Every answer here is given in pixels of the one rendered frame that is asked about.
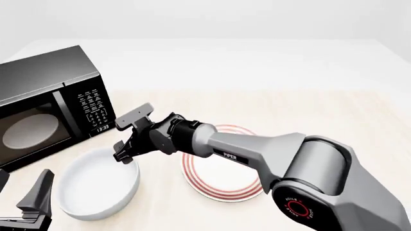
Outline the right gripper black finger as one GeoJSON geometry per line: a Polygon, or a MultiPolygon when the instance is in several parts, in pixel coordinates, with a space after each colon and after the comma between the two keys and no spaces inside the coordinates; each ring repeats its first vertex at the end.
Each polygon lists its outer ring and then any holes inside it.
{"type": "Polygon", "coordinates": [[[123,155],[127,152],[127,146],[123,141],[119,141],[113,145],[114,151],[116,155],[123,155]]]}
{"type": "Polygon", "coordinates": [[[127,164],[129,164],[129,163],[131,163],[131,162],[133,161],[133,158],[130,157],[130,156],[129,156],[128,154],[126,154],[126,153],[115,153],[115,154],[114,154],[114,159],[115,159],[117,162],[123,163],[124,165],[127,165],[127,164]]]}

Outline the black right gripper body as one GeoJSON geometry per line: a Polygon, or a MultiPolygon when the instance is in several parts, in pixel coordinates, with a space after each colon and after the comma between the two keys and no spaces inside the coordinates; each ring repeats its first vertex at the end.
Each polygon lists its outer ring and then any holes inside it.
{"type": "Polygon", "coordinates": [[[132,134],[125,144],[126,156],[136,157],[158,150],[150,138],[152,125],[149,119],[141,119],[132,125],[132,134]]]}

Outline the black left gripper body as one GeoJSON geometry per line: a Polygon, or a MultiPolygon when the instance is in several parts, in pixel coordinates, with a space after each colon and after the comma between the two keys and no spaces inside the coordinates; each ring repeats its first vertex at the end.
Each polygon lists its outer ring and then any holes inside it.
{"type": "Polygon", "coordinates": [[[48,231],[51,211],[23,211],[22,217],[0,218],[0,231],[48,231]]]}

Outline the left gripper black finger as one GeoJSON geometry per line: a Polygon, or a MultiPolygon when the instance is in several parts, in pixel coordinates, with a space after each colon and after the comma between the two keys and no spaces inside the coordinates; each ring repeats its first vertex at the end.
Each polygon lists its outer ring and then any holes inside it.
{"type": "Polygon", "coordinates": [[[10,174],[7,173],[5,170],[0,169],[0,193],[4,189],[5,185],[9,180],[10,174]]]}
{"type": "Polygon", "coordinates": [[[17,204],[22,210],[23,217],[38,217],[45,215],[51,217],[51,190],[53,186],[54,173],[49,169],[41,172],[35,184],[26,196],[17,204]]]}

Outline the white bowl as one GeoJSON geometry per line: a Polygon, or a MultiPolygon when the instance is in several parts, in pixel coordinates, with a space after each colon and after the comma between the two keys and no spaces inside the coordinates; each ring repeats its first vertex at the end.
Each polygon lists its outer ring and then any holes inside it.
{"type": "Polygon", "coordinates": [[[97,221],[124,209],[140,184],[136,161],[116,162],[114,150],[88,151],[73,161],[60,178],[56,200],[70,217],[97,221]]]}

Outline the white plate with red rings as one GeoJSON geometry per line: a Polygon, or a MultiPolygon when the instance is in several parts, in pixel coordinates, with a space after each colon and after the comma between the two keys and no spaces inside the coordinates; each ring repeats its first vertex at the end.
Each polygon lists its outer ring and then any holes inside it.
{"type": "Polygon", "coordinates": [[[219,155],[201,158],[182,153],[181,169],[187,183],[212,200],[235,203],[250,200],[263,192],[254,169],[219,155]]]}

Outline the white round microwave turntable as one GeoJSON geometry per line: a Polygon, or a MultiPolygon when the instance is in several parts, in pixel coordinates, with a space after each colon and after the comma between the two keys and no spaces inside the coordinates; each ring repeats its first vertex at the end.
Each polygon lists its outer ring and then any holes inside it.
{"type": "Polygon", "coordinates": [[[31,115],[9,127],[3,144],[12,150],[32,148],[48,140],[58,129],[59,120],[50,114],[31,115]]]}

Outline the black microwave oven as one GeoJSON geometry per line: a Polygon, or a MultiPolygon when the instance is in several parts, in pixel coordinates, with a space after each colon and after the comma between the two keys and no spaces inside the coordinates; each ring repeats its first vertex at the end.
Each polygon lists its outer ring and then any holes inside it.
{"type": "Polygon", "coordinates": [[[0,64],[0,169],[16,171],[115,127],[101,74],[80,46],[0,64]],[[59,120],[46,141],[24,150],[3,144],[11,125],[50,114],[59,120]]]}

